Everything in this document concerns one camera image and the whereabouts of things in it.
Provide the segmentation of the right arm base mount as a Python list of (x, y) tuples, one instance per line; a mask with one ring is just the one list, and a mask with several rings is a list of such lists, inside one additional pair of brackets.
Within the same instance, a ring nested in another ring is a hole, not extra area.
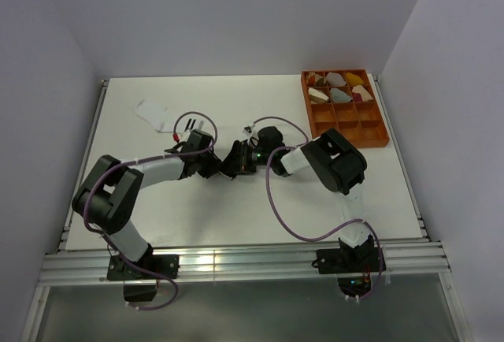
[(311, 266), (319, 274), (364, 273), (366, 270), (378, 273), (387, 268), (376, 247), (364, 252), (352, 248), (320, 249)]

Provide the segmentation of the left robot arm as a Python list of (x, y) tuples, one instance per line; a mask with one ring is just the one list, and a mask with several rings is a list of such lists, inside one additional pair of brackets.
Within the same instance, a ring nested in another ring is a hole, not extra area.
[(181, 141), (164, 151), (162, 159), (125, 165), (107, 154), (94, 164), (72, 199), (72, 210), (96, 225), (119, 253), (119, 262), (135, 278), (160, 278), (176, 262), (154, 256), (131, 220), (140, 190), (161, 182), (199, 174), (209, 178), (221, 161), (213, 152), (214, 138), (200, 129), (187, 131)]

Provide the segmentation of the white sock black stripes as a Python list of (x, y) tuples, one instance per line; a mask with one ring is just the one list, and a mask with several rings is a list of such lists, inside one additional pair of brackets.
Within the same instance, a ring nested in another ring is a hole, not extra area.
[[(134, 107), (134, 112), (138, 117), (149, 123), (156, 132), (174, 133), (173, 127), (178, 120), (178, 116), (171, 113), (167, 107), (143, 99)], [(180, 136), (190, 129), (201, 128), (204, 124), (204, 120), (195, 114), (186, 115), (179, 120), (176, 134)]]

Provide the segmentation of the aluminium front rail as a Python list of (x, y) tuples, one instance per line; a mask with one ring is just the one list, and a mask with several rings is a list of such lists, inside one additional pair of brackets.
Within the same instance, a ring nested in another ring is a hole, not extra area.
[[(316, 251), (334, 248), (336, 243), (289, 243), (157, 249), (156, 255), (180, 257), (178, 283), (307, 279), (318, 277), (311, 266)], [(450, 264), (440, 242), (386, 243), (386, 274), (449, 273)], [(39, 287), (108, 284), (109, 253), (63, 251), (47, 255), (39, 272)]]

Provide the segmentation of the orange compartment tray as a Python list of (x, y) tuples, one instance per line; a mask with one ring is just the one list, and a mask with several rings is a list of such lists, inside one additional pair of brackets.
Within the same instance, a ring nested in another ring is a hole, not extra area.
[[(312, 104), (309, 100), (306, 84), (308, 72), (337, 72), (343, 76), (346, 86), (337, 87), (352, 97), (351, 86), (347, 83), (346, 72), (359, 75), (364, 81), (363, 85), (373, 96), (373, 102), (334, 103), (330, 95), (330, 89), (335, 86), (314, 87), (322, 90), (328, 97), (325, 104)], [(330, 70), (307, 70), (301, 74), (302, 93), (305, 99), (306, 112), (309, 128), (313, 138), (320, 136), (330, 128), (335, 129), (349, 140), (357, 148), (381, 148), (386, 147), (390, 141), (385, 121), (382, 117), (378, 104), (378, 97), (372, 89), (371, 80), (364, 69), (330, 69)]]

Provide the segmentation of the white brown rolled sock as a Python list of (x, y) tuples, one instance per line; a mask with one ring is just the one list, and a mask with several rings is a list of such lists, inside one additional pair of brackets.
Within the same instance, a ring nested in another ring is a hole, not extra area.
[(308, 95), (312, 104), (325, 104), (329, 102), (329, 97), (322, 90), (314, 87), (308, 89)]

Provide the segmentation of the brown orange rolled sock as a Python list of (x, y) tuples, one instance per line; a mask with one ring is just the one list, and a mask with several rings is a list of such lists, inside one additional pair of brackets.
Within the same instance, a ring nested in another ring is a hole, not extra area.
[(306, 84), (309, 87), (326, 87), (328, 81), (323, 72), (308, 72), (306, 74)]

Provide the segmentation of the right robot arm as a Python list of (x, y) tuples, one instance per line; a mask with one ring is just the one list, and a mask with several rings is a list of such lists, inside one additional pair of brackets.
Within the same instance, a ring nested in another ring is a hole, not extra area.
[(270, 179), (266, 178), (266, 193), (272, 212), (291, 236), (304, 242), (319, 242), (341, 232), (339, 248), (343, 266), (351, 271), (362, 268), (375, 248), (376, 239), (376, 234), (364, 220), (360, 200), (360, 185), (367, 169), (363, 154), (333, 128), (297, 147), (287, 146), (283, 134), (275, 126), (257, 132), (253, 127), (247, 127), (245, 133), (247, 139), (233, 143), (220, 172), (233, 179), (254, 174), (259, 166), (264, 166), (267, 174), (275, 173), (280, 177), (312, 169), (324, 187), (340, 197), (342, 223), (322, 236), (299, 235), (280, 216), (273, 202)]

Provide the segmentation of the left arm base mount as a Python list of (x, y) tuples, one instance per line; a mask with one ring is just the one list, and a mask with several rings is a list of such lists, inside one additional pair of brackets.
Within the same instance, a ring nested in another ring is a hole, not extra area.
[(152, 255), (141, 262), (127, 263), (120, 255), (112, 256), (106, 274), (108, 281), (176, 279), (179, 255)]

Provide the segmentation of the grey teal rolled sock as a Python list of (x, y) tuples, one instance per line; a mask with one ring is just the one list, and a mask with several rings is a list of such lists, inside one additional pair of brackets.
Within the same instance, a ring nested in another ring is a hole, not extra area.
[(329, 92), (334, 103), (348, 103), (353, 100), (350, 95), (337, 87), (332, 87)]

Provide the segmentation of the yellow rolled sock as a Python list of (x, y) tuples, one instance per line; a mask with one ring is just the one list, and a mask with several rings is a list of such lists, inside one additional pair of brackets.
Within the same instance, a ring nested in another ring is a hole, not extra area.
[(352, 72), (346, 72), (346, 81), (351, 87), (365, 84), (365, 81), (359, 75)]

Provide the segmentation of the pink maroon rolled sock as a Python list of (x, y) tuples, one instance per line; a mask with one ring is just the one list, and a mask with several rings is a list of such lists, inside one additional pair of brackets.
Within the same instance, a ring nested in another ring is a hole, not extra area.
[(357, 85), (351, 88), (352, 98), (355, 102), (373, 102), (372, 94), (363, 86)]

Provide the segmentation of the grey white rolled sock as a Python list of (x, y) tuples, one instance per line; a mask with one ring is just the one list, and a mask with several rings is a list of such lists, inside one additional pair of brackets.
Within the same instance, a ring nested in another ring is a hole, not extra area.
[(330, 86), (342, 87), (347, 85), (343, 76), (337, 72), (328, 72), (325, 78)]

